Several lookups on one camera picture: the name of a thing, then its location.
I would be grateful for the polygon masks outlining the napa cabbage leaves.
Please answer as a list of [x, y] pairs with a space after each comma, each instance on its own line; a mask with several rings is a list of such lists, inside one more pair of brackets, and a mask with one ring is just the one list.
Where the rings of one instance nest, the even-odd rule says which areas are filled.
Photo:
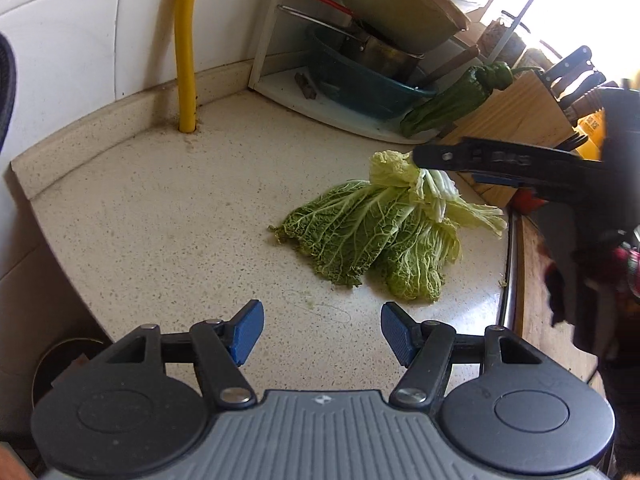
[[337, 286], [357, 287], [373, 272], [393, 297], [432, 304], [446, 266], [461, 255], [462, 228], [503, 236], [506, 219], [498, 207], [467, 202], [445, 171], [420, 168], [408, 153], [380, 151], [366, 180], [329, 188], [271, 231]]

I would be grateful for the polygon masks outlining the black trash bin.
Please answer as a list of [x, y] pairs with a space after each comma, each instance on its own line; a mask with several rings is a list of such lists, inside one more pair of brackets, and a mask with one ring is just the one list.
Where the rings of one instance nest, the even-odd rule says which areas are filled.
[[57, 342], [39, 360], [32, 378], [32, 407], [54, 387], [67, 372], [87, 364], [110, 345], [93, 338], [70, 338]]

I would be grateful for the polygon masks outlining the yellow detergent jug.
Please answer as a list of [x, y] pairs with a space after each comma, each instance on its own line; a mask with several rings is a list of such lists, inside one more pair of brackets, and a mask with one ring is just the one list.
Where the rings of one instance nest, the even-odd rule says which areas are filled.
[[576, 153], [583, 159], [600, 160], [606, 133], [604, 109], [580, 118], [574, 130], [588, 136], [588, 140], [576, 148]]

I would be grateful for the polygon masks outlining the wooden knife block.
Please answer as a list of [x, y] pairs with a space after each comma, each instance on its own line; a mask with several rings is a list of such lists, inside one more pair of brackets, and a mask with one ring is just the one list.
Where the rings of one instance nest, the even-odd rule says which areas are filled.
[[509, 88], [495, 91], [477, 110], [455, 122], [438, 144], [456, 144], [472, 136], [556, 148], [574, 133], [538, 74], [526, 70]]

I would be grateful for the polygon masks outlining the wooden cutting board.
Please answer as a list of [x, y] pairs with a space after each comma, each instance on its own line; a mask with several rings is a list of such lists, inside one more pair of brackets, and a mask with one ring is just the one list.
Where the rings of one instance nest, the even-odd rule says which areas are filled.
[[597, 368], [597, 358], [577, 349], [573, 344], [574, 326], [562, 322], [551, 325], [552, 311], [544, 274], [551, 258], [544, 249], [543, 229], [552, 227], [556, 217], [561, 226], [568, 213], [555, 206], [543, 206], [527, 216], [514, 216], [516, 306], [514, 328], [518, 336], [550, 356], [566, 370], [605, 396]]

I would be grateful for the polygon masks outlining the green pepper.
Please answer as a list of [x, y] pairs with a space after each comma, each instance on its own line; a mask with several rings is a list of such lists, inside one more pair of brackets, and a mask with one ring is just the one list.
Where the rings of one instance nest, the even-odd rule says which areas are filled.
[[506, 90], [514, 83], [516, 75], [525, 72], [541, 75], [542, 69], [511, 68], [501, 61], [471, 66], [449, 88], [410, 110], [401, 119], [399, 132], [410, 138], [422, 131], [445, 127], [477, 110], [495, 91]]

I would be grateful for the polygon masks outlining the steel pot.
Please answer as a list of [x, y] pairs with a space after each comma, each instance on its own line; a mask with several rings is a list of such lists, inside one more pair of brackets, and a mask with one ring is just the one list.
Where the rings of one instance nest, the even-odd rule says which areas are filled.
[[294, 16], [294, 18], [300, 18], [340, 35], [342, 39], [336, 47], [338, 52], [387, 78], [406, 82], [416, 66], [424, 59], [423, 54], [400, 50], [390, 40], [382, 39], [374, 34], [369, 27], [363, 27], [363, 22], [351, 20], [349, 26], [345, 27], [321, 18], [314, 18], [312, 15], [285, 4], [278, 4], [277, 9]]

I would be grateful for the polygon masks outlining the teal plastic basin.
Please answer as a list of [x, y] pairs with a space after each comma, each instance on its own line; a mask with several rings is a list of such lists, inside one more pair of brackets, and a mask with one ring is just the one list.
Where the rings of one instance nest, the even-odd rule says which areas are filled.
[[308, 73], [316, 88], [332, 101], [376, 119], [398, 117], [438, 93], [437, 84], [426, 84], [417, 67], [408, 84], [369, 70], [336, 50], [342, 39], [332, 30], [309, 25], [311, 46]]

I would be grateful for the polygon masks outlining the white dish rack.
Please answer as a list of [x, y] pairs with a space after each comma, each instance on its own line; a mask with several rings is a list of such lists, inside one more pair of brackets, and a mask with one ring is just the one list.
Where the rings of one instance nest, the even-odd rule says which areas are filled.
[[452, 0], [342, 0], [343, 21], [318, 18], [284, 0], [271, 0], [273, 20], [304, 23], [305, 43], [293, 61], [269, 68], [265, 50], [273, 22], [265, 24], [250, 88], [291, 110], [347, 132], [399, 144], [421, 144], [436, 129], [402, 136], [401, 119], [439, 92], [443, 65], [425, 75], [425, 53], [470, 26]]

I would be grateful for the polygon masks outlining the olive green colander bowl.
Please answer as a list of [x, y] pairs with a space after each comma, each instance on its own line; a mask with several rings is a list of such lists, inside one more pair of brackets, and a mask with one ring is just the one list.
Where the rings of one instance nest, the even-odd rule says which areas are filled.
[[470, 26], [451, 0], [343, 0], [356, 18], [403, 51], [431, 51]]

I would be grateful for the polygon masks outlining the black handled knife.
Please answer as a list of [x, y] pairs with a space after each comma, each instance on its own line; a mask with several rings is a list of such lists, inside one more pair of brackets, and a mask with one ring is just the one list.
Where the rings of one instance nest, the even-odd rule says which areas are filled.
[[559, 96], [582, 73], [592, 70], [592, 52], [588, 46], [580, 46], [540, 75], [540, 81]]

